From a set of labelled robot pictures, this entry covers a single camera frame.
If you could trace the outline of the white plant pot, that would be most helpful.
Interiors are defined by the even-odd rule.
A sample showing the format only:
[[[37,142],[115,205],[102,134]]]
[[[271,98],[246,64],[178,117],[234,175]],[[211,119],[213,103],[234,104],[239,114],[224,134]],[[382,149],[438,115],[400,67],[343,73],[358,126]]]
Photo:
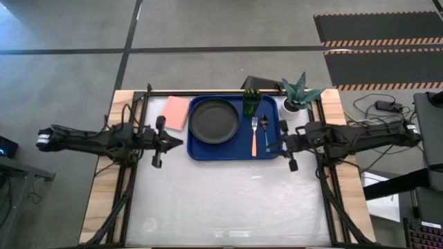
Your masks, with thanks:
[[[291,106],[288,98],[285,98],[279,107],[279,114],[283,120],[295,120],[300,115],[300,109]]]

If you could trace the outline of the black box behind table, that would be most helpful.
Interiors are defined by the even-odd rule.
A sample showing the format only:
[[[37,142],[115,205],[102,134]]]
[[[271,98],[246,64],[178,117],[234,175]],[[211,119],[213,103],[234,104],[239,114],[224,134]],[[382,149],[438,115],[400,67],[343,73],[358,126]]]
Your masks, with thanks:
[[[241,89],[282,89],[282,82],[249,75]]]

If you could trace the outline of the green spiky plant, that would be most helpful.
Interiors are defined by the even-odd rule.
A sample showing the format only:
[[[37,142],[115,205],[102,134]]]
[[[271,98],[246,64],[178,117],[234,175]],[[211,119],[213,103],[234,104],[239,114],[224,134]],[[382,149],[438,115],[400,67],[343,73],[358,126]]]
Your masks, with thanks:
[[[325,89],[306,90],[306,73],[303,72],[295,84],[290,84],[282,78],[282,85],[286,90],[287,100],[291,107],[301,109],[311,109],[311,103],[321,99],[321,94]]]

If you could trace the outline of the grey metal desk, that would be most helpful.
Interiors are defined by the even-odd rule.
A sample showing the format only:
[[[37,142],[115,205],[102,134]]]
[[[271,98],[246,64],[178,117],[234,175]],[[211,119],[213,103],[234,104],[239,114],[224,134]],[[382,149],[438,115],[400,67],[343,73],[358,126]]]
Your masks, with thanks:
[[[7,249],[17,225],[31,186],[38,178],[53,181],[55,173],[25,165],[17,160],[0,156],[0,189],[5,186],[6,205],[0,204],[0,249]]]

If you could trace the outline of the white box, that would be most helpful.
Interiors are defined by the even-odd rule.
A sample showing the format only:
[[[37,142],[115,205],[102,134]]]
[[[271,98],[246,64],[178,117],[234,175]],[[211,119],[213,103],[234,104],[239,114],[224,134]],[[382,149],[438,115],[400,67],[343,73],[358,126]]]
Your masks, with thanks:
[[[387,181],[388,178],[364,172],[361,175],[361,181],[364,187],[373,185],[381,181]],[[379,199],[366,201],[370,215],[377,216],[382,219],[400,222],[399,195],[393,194]]]

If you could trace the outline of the white table mat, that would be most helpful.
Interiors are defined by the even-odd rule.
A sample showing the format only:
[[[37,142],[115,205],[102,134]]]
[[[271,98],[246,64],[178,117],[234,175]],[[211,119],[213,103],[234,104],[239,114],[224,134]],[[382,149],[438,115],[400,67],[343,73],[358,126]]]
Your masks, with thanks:
[[[138,163],[128,246],[327,246],[316,158],[198,161],[185,145]]]

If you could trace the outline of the fork with orange handle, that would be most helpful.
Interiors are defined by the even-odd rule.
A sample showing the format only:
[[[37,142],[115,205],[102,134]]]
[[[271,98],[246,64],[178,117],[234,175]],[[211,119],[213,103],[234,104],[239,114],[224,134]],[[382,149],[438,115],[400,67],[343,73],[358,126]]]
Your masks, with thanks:
[[[252,127],[252,131],[253,131],[252,147],[251,147],[252,157],[257,156],[257,141],[256,141],[257,123],[258,123],[257,117],[252,117],[252,119],[251,119],[251,127]]]

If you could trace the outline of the blue plastic tray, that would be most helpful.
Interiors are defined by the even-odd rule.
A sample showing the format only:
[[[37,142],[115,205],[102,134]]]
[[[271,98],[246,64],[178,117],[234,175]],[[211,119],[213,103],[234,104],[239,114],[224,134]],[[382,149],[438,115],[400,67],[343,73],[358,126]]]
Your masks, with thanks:
[[[191,158],[195,160],[268,160],[277,157],[277,154],[265,151],[264,131],[261,126],[258,126],[256,131],[257,156],[252,157],[251,119],[243,114],[243,97],[241,95],[202,95],[194,99],[206,98],[222,98],[231,102],[239,113],[239,129],[227,142],[210,145],[197,140],[188,128],[187,150]],[[269,121],[267,127],[269,143],[275,142],[280,137],[279,117],[277,102],[269,95],[262,97],[254,116],[260,118],[262,114],[266,115]]]

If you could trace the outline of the spoon with teal handle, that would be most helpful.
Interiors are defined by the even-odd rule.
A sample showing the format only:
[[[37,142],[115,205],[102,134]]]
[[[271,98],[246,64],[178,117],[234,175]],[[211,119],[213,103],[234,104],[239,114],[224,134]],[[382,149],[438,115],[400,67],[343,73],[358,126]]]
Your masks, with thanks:
[[[268,123],[269,123],[269,121],[268,121],[267,116],[262,114],[262,116],[260,118],[260,125],[264,131],[265,151],[267,153],[269,153],[271,151],[271,149],[269,148],[269,140],[268,140],[268,136],[267,136]]]

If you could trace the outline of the black aluminium table frame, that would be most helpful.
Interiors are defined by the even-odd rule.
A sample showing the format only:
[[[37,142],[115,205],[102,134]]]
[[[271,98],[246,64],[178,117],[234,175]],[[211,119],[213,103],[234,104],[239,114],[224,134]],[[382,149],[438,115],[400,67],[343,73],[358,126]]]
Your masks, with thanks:
[[[131,104],[137,113],[147,108],[150,98],[161,95],[214,95],[220,90],[118,90],[109,111],[112,122],[123,119],[122,108]],[[356,246],[354,232],[374,241],[375,235],[368,207],[356,168],[354,156],[348,156],[337,166],[319,163],[327,225],[332,246]],[[125,248],[132,197],[126,190],[135,184],[137,168],[111,164],[106,157],[97,163],[87,211],[78,242],[79,249]]]

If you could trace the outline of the pink notepad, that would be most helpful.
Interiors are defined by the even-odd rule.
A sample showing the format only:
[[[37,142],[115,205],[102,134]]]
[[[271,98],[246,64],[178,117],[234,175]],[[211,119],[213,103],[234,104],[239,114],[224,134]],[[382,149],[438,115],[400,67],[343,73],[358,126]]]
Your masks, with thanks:
[[[189,99],[169,96],[161,113],[165,117],[165,127],[182,131],[188,116],[189,106]]]

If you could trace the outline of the black hazard striped floor mat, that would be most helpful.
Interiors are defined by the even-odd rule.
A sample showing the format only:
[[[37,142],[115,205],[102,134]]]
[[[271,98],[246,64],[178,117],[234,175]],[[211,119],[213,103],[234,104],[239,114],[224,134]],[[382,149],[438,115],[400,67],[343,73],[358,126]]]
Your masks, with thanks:
[[[315,15],[325,47],[443,44],[443,20],[436,12]]]
[[[443,89],[443,48],[327,51],[339,91]]]

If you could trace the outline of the dark grey round plate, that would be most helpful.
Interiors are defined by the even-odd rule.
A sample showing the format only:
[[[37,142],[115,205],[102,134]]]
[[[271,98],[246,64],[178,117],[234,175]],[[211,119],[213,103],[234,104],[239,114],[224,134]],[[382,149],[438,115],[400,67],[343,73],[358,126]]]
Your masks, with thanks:
[[[239,129],[239,113],[222,98],[194,99],[190,105],[188,128],[199,141],[210,145],[230,140]]]

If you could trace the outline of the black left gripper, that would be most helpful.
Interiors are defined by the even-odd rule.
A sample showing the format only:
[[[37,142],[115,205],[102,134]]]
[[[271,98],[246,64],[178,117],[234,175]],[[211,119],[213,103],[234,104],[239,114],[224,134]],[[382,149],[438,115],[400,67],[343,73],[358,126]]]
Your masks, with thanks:
[[[162,166],[161,153],[182,145],[182,140],[175,138],[169,134],[165,134],[164,138],[167,142],[163,143],[163,132],[165,128],[165,116],[159,116],[156,119],[156,130],[149,125],[146,126],[143,132],[143,150],[154,150],[152,158],[152,166],[160,169]]]

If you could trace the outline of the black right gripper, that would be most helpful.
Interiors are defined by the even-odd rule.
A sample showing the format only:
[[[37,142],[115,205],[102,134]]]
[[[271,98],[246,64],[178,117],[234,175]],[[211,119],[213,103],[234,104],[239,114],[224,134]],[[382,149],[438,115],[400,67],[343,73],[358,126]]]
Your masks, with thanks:
[[[289,134],[289,127],[286,120],[278,123],[280,130],[283,132],[281,138],[266,146],[266,151],[271,154],[280,154],[284,158],[289,159],[289,169],[291,172],[298,171],[298,164],[293,154],[303,151],[305,148],[306,137],[300,133],[304,126],[295,128],[295,134]]]

